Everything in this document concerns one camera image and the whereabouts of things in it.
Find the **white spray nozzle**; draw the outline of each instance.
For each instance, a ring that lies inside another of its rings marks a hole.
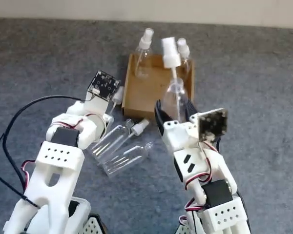
[[[131,130],[134,135],[139,136],[149,124],[147,119],[143,119],[140,123],[135,124]]]
[[[116,105],[120,105],[123,101],[123,95],[124,95],[124,87],[120,86],[117,92],[114,94],[112,98],[112,102],[114,102]]]
[[[141,37],[139,42],[139,47],[141,49],[147,50],[148,48],[150,48],[153,34],[154,34],[153,29],[147,28],[145,30],[145,33],[143,34],[143,37]]]
[[[181,57],[186,59],[190,55],[190,50],[187,45],[187,41],[184,38],[179,38],[177,40],[177,45],[178,45],[178,52],[180,53]]]
[[[181,65],[180,55],[177,51],[174,37],[162,39],[163,62],[165,68],[174,68]]]

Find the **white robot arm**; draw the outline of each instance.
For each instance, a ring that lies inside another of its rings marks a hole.
[[[197,113],[189,102],[188,122],[172,120],[155,107],[159,130],[181,182],[193,199],[185,206],[180,218],[179,233],[191,234],[250,234],[248,217],[237,184],[224,158],[210,144],[227,128],[227,112],[218,109]]]
[[[88,88],[87,101],[77,101],[65,114],[52,119],[24,192],[32,204],[24,199],[17,202],[3,228],[5,234],[105,233],[98,218],[88,219],[89,202],[74,198],[73,192],[84,162],[82,150],[113,122],[105,112],[118,85],[118,80],[99,71]],[[59,179],[51,184],[54,174]],[[72,202],[78,205],[70,214]]]

